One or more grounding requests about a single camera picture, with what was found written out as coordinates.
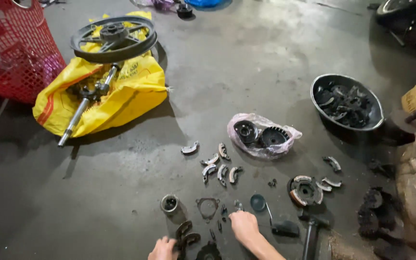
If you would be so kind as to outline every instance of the hammer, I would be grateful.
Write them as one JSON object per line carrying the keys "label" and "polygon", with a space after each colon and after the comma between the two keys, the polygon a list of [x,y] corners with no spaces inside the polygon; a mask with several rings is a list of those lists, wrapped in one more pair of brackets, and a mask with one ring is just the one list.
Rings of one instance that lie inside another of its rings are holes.
{"label": "hammer", "polygon": [[311,216],[303,209],[298,212],[298,218],[300,220],[308,221],[309,224],[309,227],[307,228],[306,242],[304,243],[302,260],[314,260],[316,255],[319,227],[329,227],[330,222],[317,216]]}

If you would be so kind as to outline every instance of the red mesh crate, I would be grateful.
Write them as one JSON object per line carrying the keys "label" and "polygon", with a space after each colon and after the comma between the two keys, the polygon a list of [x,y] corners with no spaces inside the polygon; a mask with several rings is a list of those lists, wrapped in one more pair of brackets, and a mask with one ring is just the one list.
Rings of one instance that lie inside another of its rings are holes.
{"label": "red mesh crate", "polygon": [[65,68],[43,9],[0,0],[0,96],[34,104],[40,91]]}

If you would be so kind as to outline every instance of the yellow sack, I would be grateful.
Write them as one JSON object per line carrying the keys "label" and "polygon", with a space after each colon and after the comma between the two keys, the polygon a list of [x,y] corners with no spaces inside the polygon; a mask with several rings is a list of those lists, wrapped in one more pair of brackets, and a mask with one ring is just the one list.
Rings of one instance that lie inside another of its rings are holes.
{"label": "yellow sack", "polygon": [[[139,15],[148,19],[152,17],[150,12],[143,11],[127,15]],[[97,27],[95,33],[99,34],[99,31],[100,27]],[[140,31],[137,37],[144,39],[145,33]],[[100,44],[87,43],[82,48],[95,52]],[[104,82],[110,67],[109,64],[93,64],[74,57],[59,76],[38,94],[33,107],[33,116],[37,122],[51,133],[63,135],[80,103],[76,95],[66,91],[67,88],[79,84],[94,89],[97,80]],[[165,74],[150,51],[126,60],[120,73],[110,83],[109,93],[83,113],[72,137],[124,125],[158,106],[166,96]]]}

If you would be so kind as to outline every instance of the hand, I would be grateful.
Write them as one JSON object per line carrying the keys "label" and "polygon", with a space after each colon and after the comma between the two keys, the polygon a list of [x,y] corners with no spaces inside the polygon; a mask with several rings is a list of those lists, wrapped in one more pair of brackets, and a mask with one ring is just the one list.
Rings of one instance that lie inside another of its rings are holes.
{"label": "hand", "polygon": [[168,240],[167,236],[157,240],[155,248],[149,254],[147,260],[176,260],[179,252],[173,253],[174,244],[176,244],[176,239]]}
{"label": "hand", "polygon": [[255,215],[239,210],[231,213],[229,218],[232,220],[232,230],[235,238],[245,247],[263,236],[259,233],[258,221]]}

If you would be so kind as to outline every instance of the blue plastic bag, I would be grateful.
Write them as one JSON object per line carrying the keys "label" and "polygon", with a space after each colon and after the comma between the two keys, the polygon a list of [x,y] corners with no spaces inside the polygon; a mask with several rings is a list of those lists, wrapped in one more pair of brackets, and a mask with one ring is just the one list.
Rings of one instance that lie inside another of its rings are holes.
{"label": "blue plastic bag", "polygon": [[184,0],[185,3],[195,7],[214,7],[221,3],[222,0]]}

